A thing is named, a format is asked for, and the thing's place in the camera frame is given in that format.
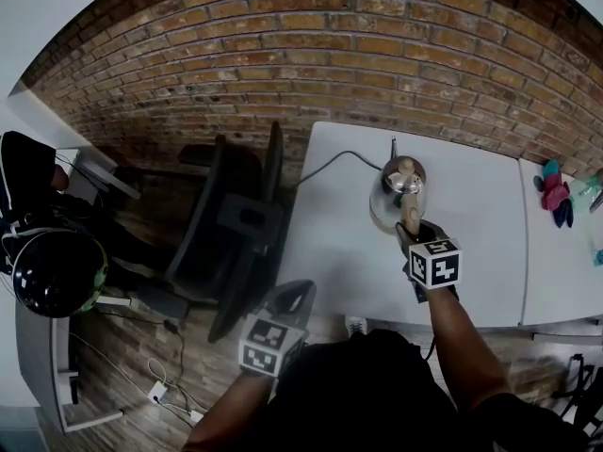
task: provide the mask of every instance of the power strip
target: power strip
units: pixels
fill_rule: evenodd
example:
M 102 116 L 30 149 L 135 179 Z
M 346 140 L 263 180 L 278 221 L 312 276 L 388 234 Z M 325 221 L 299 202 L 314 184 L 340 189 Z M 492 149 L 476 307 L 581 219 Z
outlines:
M 151 400 L 154 404 L 157 405 L 157 402 L 161 401 L 161 398 L 163 398 L 167 391 L 168 387 L 166 387 L 160 381 L 156 381 L 155 385 L 151 389 L 151 392 L 149 392 L 147 396 L 149 397 L 149 400 Z
M 199 422 L 202 418 L 204 418 L 204 415 L 202 413 L 197 411 L 190 411 L 190 420 L 192 420 L 195 424 Z

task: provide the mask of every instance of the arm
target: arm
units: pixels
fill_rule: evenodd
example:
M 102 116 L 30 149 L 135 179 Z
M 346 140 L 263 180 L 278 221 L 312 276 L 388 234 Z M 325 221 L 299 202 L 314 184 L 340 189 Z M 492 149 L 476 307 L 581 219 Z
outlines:
M 437 358 L 460 411 L 469 412 L 490 396 L 510 393 L 507 374 L 471 323 L 461 303 L 440 288 L 427 292 Z
M 56 191 L 64 191 L 69 186 L 69 176 L 59 164 L 55 164 L 55 174 L 50 187 Z
M 243 372 L 190 432 L 182 452 L 220 450 L 234 442 L 268 403 L 270 377 Z

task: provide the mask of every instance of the electric kettle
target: electric kettle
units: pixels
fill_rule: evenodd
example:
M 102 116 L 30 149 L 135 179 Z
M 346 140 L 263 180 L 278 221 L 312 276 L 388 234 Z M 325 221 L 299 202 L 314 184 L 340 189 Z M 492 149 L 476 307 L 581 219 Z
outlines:
M 392 137 L 390 158 L 370 192 L 370 214 L 383 231 L 395 234 L 401 222 L 411 234 L 418 234 L 425 213 L 427 174 L 413 157 L 398 155 L 396 138 Z

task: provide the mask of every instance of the black and white marker cube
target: black and white marker cube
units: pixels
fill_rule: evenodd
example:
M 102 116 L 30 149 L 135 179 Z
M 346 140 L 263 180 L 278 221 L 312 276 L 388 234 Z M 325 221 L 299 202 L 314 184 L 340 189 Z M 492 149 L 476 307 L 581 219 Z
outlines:
M 455 239 L 441 239 L 410 246 L 411 278 L 431 290 L 461 281 L 463 252 Z
M 238 363 L 253 372 L 278 377 L 297 357 L 307 331 L 249 314 L 238 342 Z

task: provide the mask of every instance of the black glove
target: black glove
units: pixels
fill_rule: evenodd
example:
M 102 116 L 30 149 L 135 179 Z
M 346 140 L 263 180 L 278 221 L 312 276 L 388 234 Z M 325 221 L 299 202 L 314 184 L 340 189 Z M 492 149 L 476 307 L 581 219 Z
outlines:
M 400 249 L 402 250 L 402 254 L 404 254 L 404 257 L 406 258 L 406 265 L 404 265 L 402 271 L 404 271 L 404 273 L 408 277 L 408 280 L 413 285 L 417 301 L 419 303 L 427 301 L 427 295 L 425 294 L 426 290 L 421 286 L 420 283 L 418 283 L 411 277 L 408 249 L 412 245 L 419 243 L 430 243 L 432 241 L 438 241 L 441 239 L 449 239 L 449 236 L 437 224 L 433 224 L 432 222 L 429 222 L 426 219 L 421 220 L 418 229 L 418 235 L 410 234 L 403 224 L 399 222 L 396 223 L 396 236 L 398 237 L 398 243 Z M 454 285 L 448 286 L 448 289 L 456 299 L 459 299 L 459 296 L 456 292 L 456 287 Z

